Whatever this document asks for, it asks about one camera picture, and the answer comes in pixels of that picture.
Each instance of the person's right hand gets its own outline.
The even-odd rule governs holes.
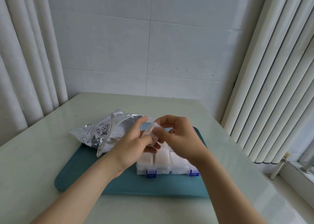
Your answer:
[[[209,153],[186,117],[166,115],[155,122],[163,128],[172,127],[169,132],[155,128],[153,133],[159,138],[158,141],[167,142],[177,155],[187,159],[192,165],[196,166]]]

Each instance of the person's left hand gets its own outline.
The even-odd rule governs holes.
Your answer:
[[[117,168],[117,176],[134,164],[143,152],[157,153],[160,149],[159,144],[154,147],[147,146],[153,142],[149,135],[142,136],[141,125],[147,122],[148,117],[138,119],[130,130],[118,141],[118,143],[104,155],[104,158],[113,159]]]

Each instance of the forearm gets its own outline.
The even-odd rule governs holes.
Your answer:
[[[196,167],[202,175],[219,224],[266,223],[210,152],[206,152]]]
[[[84,223],[102,191],[115,175],[110,159],[105,156],[100,158],[31,223]]]

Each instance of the silver foil bag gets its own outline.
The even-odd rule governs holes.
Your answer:
[[[141,117],[142,115],[115,110],[98,122],[79,127],[70,131],[70,133],[85,145],[97,148],[97,157],[99,157],[111,150],[136,120]]]

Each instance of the hand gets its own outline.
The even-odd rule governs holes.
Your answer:
[[[144,132],[140,130],[141,125],[147,120],[147,116],[138,119],[118,143],[103,156],[106,159],[112,159],[112,162],[114,162],[115,168],[117,168],[116,177],[134,164],[143,152],[155,154],[160,149],[160,145],[157,143],[154,145],[155,148],[147,146],[153,142],[151,136],[140,137]]]
[[[187,159],[192,165],[196,166],[209,153],[186,117],[166,115],[155,122],[163,128],[173,128],[169,132],[155,128],[153,133],[159,138],[158,141],[167,142],[177,155]]]

